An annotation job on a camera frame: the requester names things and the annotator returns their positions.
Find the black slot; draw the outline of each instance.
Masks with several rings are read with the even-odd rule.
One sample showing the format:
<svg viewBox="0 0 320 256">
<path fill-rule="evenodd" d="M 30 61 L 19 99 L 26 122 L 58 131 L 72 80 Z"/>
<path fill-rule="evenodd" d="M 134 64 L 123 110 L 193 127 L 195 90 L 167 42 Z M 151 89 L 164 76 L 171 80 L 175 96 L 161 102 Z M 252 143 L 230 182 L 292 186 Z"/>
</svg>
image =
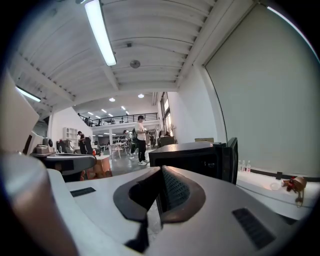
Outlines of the black slot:
<svg viewBox="0 0 320 256">
<path fill-rule="evenodd" d="M 275 237 L 248 209 L 237 209 L 232 214 L 258 249 L 262 249 L 275 240 Z"/>
<path fill-rule="evenodd" d="M 70 191 L 70 193 L 75 198 L 75 197 L 83 196 L 85 194 L 89 194 L 95 191 L 96 190 L 93 187 L 86 187 L 86 188 Z"/>
</svg>

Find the concrete floor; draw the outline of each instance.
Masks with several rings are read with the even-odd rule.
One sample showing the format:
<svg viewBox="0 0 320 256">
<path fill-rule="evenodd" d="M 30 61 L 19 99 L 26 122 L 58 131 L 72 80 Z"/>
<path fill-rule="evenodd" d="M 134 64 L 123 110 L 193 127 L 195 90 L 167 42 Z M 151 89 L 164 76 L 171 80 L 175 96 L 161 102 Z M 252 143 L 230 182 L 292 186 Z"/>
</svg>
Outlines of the concrete floor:
<svg viewBox="0 0 320 256">
<path fill-rule="evenodd" d="M 145 152 L 146 160 L 149 160 L 149 152 L 153 150 L 154 149 L 147 150 Z M 126 155 L 126 153 L 121 152 L 120 156 L 121 158 L 119 157 L 119 154 L 117 152 L 114 152 L 113 158 L 109 158 L 112 176 L 128 174 L 150 167 L 150 163 L 147 163 L 147 165 L 139 165 L 138 155 L 133 155 L 134 158 L 129 159 L 129 155 Z"/>
</svg>

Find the black metal railing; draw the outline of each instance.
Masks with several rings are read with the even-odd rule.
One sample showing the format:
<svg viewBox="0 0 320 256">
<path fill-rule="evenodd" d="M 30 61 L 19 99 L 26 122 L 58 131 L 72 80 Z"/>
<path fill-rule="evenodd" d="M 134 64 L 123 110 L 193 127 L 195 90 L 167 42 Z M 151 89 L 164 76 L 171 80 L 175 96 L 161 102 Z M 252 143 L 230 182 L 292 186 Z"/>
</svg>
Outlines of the black metal railing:
<svg viewBox="0 0 320 256">
<path fill-rule="evenodd" d="M 137 122 L 139 116 L 143 116 L 145 121 L 158 120 L 158 113 L 128 114 L 128 115 L 120 115 L 120 116 L 113 116 L 113 117 L 104 117 L 100 119 L 89 119 L 79 114 L 79 117 L 89 127 Z"/>
</svg>

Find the black pants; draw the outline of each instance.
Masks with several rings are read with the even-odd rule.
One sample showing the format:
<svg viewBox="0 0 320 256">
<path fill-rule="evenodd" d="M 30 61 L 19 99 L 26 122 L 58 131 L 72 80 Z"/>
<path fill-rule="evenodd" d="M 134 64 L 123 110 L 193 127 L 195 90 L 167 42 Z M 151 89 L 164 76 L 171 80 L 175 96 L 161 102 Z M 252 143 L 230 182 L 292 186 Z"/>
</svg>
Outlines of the black pants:
<svg viewBox="0 0 320 256">
<path fill-rule="evenodd" d="M 146 141 L 145 140 L 137 140 L 138 149 L 139 149 L 139 162 L 146 160 L 145 152 L 146 152 Z"/>
</svg>

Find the ceiling light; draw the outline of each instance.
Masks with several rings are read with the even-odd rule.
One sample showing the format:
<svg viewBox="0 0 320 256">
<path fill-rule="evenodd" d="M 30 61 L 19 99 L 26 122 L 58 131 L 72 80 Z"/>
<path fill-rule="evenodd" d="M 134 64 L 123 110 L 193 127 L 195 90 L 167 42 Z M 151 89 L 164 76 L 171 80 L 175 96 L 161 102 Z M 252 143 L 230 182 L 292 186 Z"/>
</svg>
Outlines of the ceiling light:
<svg viewBox="0 0 320 256">
<path fill-rule="evenodd" d="M 109 42 L 100 1 L 90 1 L 84 5 L 84 8 L 86 15 L 88 16 L 95 40 L 100 48 L 106 64 L 108 66 L 116 65 L 117 62 Z"/>
<path fill-rule="evenodd" d="M 28 98 L 33 99 L 33 100 L 36 101 L 36 102 L 40 102 L 40 101 L 41 101 L 41 99 L 40 99 L 39 97 L 32 95 L 31 93 L 25 91 L 24 89 L 21 89 L 21 88 L 18 87 L 18 86 L 17 86 L 16 88 L 17 88 L 17 90 L 18 90 L 21 94 L 23 94 L 24 96 L 27 96 Z"/>
<path fill-rule="evenodd" d="M 317 61 L 320 63 L 320 60 L 316 54 L 315 49 L 312 47 L 311 43 L 308 41 L 308 39 L 305 37 L 305 35 L 290 21 L 288 20 L 285 16 L 283 16 L 280 12 L 276 11 L 275 9 L 271 8 L 270 6 L 267 7 L 270 11 L 274 12 L 276 15 L 280 16 L 282 19 L 284 19 L 291 27 L 294 28 L 295 31 L 298 32 L 298 34 L 303 38 L 303 40 L 307 43 L 307 45 L 310 47 L 311 51 L 315 55 Z"/>
</svg>

